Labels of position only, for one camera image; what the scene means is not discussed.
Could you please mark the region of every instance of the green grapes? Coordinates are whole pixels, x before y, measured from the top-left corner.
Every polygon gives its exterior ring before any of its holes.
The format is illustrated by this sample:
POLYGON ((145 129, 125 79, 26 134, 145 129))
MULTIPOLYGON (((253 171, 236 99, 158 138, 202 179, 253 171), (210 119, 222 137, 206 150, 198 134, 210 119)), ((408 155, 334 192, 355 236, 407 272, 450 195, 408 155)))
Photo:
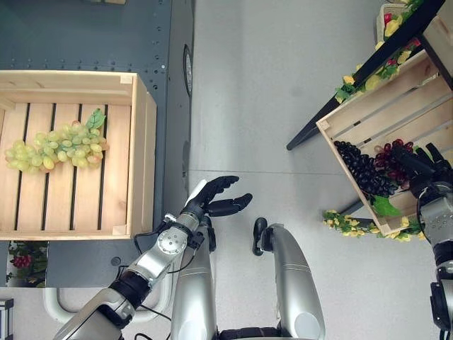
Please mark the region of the green grapes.
POLYGON ((5 150, 6 165, 29 174, 49 172, 57 163, 71 162, 73 166, 95 169, 101 166, 107 140, 97 128, 88 128, 79 121, 63 124, 59 130, 38 132, 26 144, 16 140, 5 150))

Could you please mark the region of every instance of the screw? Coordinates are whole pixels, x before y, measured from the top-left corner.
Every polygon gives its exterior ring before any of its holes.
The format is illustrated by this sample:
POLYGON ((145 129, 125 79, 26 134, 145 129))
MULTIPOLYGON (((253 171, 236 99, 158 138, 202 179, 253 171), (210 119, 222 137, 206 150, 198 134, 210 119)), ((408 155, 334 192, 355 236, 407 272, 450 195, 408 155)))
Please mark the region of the screw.
POLYGON ((119 266, 121 264, 121 259, 118 256, 115 256, 110 260, 110 263, 112 266, 119 266))

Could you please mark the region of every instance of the grape bunch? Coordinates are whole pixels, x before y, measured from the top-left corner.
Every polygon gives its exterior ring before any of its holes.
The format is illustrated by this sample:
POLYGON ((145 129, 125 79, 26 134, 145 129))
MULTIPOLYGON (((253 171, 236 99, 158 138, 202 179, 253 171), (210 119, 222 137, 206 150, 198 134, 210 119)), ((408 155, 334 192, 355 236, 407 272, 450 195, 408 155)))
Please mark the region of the grape bunch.
POLYGON ((5 156, 8 168, 35 174, 39 170, 49 172, 56 163, 68 161, 81 168, 97 168, 101 165, 102 151, 107 149, 107 140, 99 129, 89 129, 75 120, 60 130, 37 133, 33 145, 16 140, 5 156))
POLYGON ((374 147, 374 151, 376 152, 374 167, 378 172, 385 174, 391 180, 395 181, 402 189, 408 189, 408 175, 404 171, 403 166, 391 155, 392 147, 402 147, 411 154, 413 153, 413 142, 404 144, 403 140, 398 138, 391 144, 386 143, 384 147, 374 147))
POLYGON ((11 263, 16 268, 27 268, 31 265, 32 258, 30 255, 26 256, 15 256, 11 263))
POLYGON ((349 142, 335 141, 338 153, 346 163, 359 188, 370 195, 389 197, 395 193, 395 186, 390 178, 382 176, 374 168, 374 158, 361 151, 349 142))

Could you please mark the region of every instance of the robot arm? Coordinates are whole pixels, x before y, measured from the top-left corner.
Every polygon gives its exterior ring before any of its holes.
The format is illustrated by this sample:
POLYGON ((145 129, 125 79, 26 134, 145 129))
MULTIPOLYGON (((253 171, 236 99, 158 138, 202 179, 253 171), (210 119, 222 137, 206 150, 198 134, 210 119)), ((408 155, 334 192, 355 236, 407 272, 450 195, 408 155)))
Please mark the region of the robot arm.
POLYGON ((159 234, 157 242, 135 260, 110 287, 102 289, 71 320, 54 340, 121 340, 121 329, 132 320, 135 310, 151 289, 167 274, 170 265, 187 246, 197 248, 203 242, 197 229, 206 214, 225 216, 244 209, 251 201, 250 193, 234 200, 210 201, 239 180, 223 176, 207 182, 201 191, 159 234))
POLYGON ((453 328, 453 170, 433 144, 416 154, 396 148, 394 156, 411 176, 411 192, 418 199, 417 218, 431 243, 437 282, 431 283, 434 323, 441 332, 453 328))

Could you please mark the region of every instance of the fake flower garland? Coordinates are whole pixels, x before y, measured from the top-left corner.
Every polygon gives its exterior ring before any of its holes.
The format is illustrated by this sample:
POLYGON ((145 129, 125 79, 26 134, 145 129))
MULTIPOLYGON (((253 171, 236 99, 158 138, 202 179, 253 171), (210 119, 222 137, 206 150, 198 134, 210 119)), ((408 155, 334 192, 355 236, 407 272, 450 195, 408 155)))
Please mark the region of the fake flower garland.
MULTIPOLYGON (((423 0, 406 0, 406 6, 408 7, 406 12, 403 12, 399 16, 395 16, 390 13, 386 14, 384 17, 384 40, 387 40, 392 34, 394 34, 401 24, 403 24, 422 3, 423 0)), ((383 44, 384 41, 379 41, 376 45, 376 50, 378 50, 383 44)), ((419 45, 420 42, 417 38, 412 39, 407 46, 397 50, 384 66, 380 67, 366 80, 363 85, 358 88, 354 86, 354 74, 344 76, 343 85, 340 88, 336 88, 335 99, 337 102, 342 103, 354 95, 360 95, 366 91, 371 91, 375 89, 382 80, 395 77, 399 73, 400 65, 402 65, 411 56, 412 51, 414 51, 414 49, 419 45)), ((356 71, 358 71, 360 67, 362 67, 361 64, 357 65, 356 71)))
POLYGON ((401 218, 401 226, 406 229, 399 232, 393 232, 384 236, 376 225, 371 222, 365 225, 357 220, 354 220, 350 215, 341 215, 335 210, 327 210, 323 214, 325 225, 335 229, 343 236, 361 237, 365 234, 375 234, 378 238, 397 239, 400 242, 409 242, 412 237, 417 236, 419 239, 425 239, 425 235, 416 220, 409 220, 406 216, 401 218))

